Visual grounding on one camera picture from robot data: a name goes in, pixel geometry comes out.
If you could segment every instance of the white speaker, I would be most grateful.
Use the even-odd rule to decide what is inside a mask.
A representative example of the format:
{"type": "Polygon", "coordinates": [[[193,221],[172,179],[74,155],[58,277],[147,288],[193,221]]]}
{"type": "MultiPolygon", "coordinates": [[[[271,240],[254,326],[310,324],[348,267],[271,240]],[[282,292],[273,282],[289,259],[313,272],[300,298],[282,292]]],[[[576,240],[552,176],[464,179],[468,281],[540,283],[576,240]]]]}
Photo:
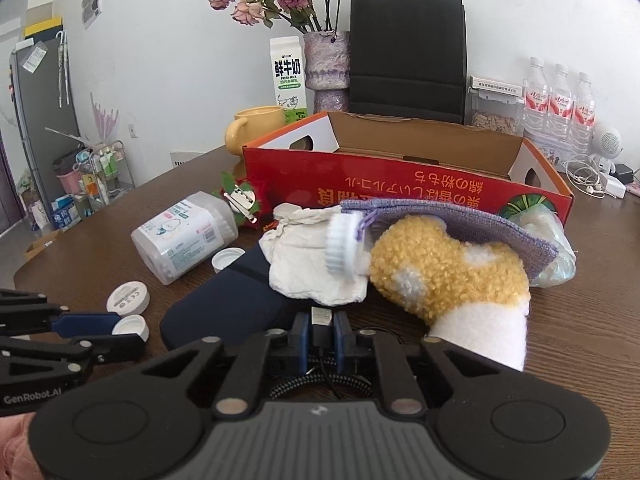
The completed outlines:
{"type": "Polygon", "coordinates": [[[622,152],[620,132],[611,124],[598,123],[591,137],[591,153],[600,171],[609,174],[615,171],[613,159],[622,152]]]}

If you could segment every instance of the red cardboard box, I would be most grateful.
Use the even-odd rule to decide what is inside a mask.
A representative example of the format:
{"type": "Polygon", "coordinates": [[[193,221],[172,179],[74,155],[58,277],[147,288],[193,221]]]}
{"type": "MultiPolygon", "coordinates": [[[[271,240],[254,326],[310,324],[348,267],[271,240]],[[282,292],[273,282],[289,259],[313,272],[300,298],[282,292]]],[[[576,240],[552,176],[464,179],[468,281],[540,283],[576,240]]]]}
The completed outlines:
{"type": "Polygon", "coordinates": [[[459,124],[324,112],[247,144],[247,177],[270,202],[439,200],[509,216],[545,203],[564,224],[574,196],[527,139],[459,124]]]}

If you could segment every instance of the plastic water bottle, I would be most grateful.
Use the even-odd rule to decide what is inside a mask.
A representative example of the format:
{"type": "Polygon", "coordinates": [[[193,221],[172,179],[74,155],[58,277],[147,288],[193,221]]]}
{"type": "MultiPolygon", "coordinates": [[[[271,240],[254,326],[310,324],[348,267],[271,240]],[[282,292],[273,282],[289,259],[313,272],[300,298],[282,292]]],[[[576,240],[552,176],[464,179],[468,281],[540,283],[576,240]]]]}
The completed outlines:
{"type": "Polygon", "coordinates": [[[591,79],[580,72],[575,97],[574,120],[569,140],[575,153],[585,155],[589,151],[593,123],[596,119],[596,101],[591,90],[591,79]]]}
{"type": "Polygon", "coordinates": [[[569,88],[569,69],[556,65],[556,76],[549,98],[546,132],[561,142],[569,141],[569,128],[574,116],[574,96],[569,88]]]}
{"type": "Polygon", "coordinates": [[[524,111],[522,127],[527,133],[541,135],[545,133],[546,110],[549,106],[549,86],[543,70],[545,62],[537,57],[531,58],[529,77],[524,81],[524,111]]]}

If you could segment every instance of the white power adapter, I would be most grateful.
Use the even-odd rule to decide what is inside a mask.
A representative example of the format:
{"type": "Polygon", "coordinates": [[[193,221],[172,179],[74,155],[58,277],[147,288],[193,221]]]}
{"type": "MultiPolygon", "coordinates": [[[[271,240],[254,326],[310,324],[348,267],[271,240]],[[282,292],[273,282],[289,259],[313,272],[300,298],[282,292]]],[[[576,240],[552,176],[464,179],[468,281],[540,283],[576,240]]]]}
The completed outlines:
{"type": "Polygon", "coordinates": [[[611,193],[613,196],[617,198],[624,198],[626,187],[622,182],[616,179],[613,175],[607,175],[601,173],[603,177],[606,179],[605,190],[607,193],[611,193]]]}

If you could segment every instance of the wooden table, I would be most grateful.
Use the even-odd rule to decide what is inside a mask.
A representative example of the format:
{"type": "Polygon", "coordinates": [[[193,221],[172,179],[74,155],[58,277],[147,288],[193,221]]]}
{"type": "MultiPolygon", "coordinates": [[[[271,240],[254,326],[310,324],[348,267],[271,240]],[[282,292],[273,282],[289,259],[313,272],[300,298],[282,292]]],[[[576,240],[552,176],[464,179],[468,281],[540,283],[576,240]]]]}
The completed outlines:
{"type": "MultiPolygon", "coordinates": [[[[158,325],[165,311],[213,276],[210,263],[164,286],[145,267],[130,240],[140,224],[198,190],[220,185],[220,171],[241,174],[224,148],[184,164],[130,192],[62,235],[15,274],[18,290],[42,292],[72,311],[103,312],[114,288],[147,284],[149,357],[165,352],[158,325]]],[[[527,370],[594,400],[607,414],[612,442],[599,479],[640,478],[640,200],[604,200],[579,194],[566,226],[578,254],[570,282],[532,292],[527,370]]],[[[243,229],[235,245],[254,245],[259,232],[243,229]]],[[[383,326],[406,342],[423,323],[377,294],[350,307],[355,328],[383,326]]],[[[94,376],[123,365],[99,367],[94,376]]]]}

